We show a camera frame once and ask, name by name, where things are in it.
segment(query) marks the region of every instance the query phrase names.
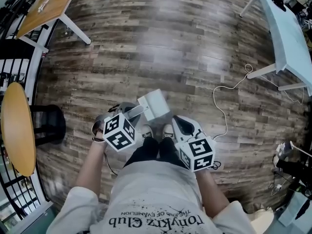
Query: white t-shirt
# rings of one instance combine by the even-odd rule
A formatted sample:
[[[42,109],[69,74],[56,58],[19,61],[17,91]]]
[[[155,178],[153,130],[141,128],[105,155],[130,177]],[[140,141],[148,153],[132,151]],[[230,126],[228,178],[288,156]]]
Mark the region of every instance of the white t-shirt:
[[[70,190],[48,234],[253,234],[235,201],[210,219],[202,210],[194,173],[167,162],[143,161],[123,168],[104,219],[98,197],[83,187]]]

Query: wooden tabletop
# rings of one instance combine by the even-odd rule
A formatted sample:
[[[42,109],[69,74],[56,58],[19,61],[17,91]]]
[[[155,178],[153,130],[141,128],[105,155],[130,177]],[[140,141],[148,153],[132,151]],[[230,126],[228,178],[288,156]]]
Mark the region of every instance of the wooden tabletop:
[[[4,94],[1,132],[15,169],[24,176],[30,176],[36,164],[34,127],[25,91],[17,82],[11,83]]]
[[[42,26],[52,20],[58,19],[67,9],[71,0],[49,0],[43,11],[38,12],[38,8],[45,0],[36,0],[30,8],[25,20],[17,33],[20,38],[30,31]]]

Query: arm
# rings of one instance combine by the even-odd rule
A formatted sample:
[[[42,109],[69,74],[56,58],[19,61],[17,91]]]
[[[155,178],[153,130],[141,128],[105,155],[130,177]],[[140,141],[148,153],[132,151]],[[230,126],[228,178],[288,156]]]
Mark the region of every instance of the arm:
[[[218,188],[207,169],[195,172],[200,194],[208,217],[214,218],[230,203]]]
[[[255,234],[240,203],[229,203],[210,172],[204,169],[195,174],[205,212],[213,223],[225,234]]]
[[[102,135],[101,132],[97,132],[97,138],[102,138]],[[86,160],[79,172],[75,186],[87,188],[99,196],[101,170],[106,147],[107,143],[92,142]]]
[[[97,138],[102,138],[101,132],[97,132]],[[106,147],[106,143],[92,142],[75,186],[70,190],[60,213],[49,226],[47,234],[76,234],[89,230],[90,225],[96,223],[101,168]]]

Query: wooden table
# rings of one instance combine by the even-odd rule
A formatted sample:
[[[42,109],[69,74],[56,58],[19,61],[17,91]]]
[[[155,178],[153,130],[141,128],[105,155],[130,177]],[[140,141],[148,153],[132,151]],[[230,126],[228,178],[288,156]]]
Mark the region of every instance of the wooden table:
[[[30,176],[36,165],[34,127],[26,94],[17,82],[4,94],[1,132],[10,161],[20,174]]]
[[[56,19],[60,19],[85,43],[91,43],[91,40],[65,14],[65,11],[71,0],[49,0],[43,11],[38,12],[38,8],[44,1],[45,0],[36,0],[35,3],[32,5],[17,33],[18,39],[21,39],[34,47],[40,48],[44,52],[48,52],[49,50],[47,48],[25,37],[25,35],[46,23],[49,23]]]

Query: person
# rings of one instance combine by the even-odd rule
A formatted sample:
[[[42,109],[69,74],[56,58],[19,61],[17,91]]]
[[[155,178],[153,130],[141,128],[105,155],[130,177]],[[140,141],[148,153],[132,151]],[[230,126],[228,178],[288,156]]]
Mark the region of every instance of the person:
[[[160,143],[150,126],[141,133],[143,146],[118,173],[104,218],[98,221],[98,196],[107,144],[95,141],[48,234],[255,233],[241,204],[229,203],[207,169],[186,168],[175,153],[171,125]]]
[[[312,187],[312,168],[299,162],[287,162],[278,158],[278,155],[273,156],[273,165],[282,170],[282,172],[300,179],[307,187]]]

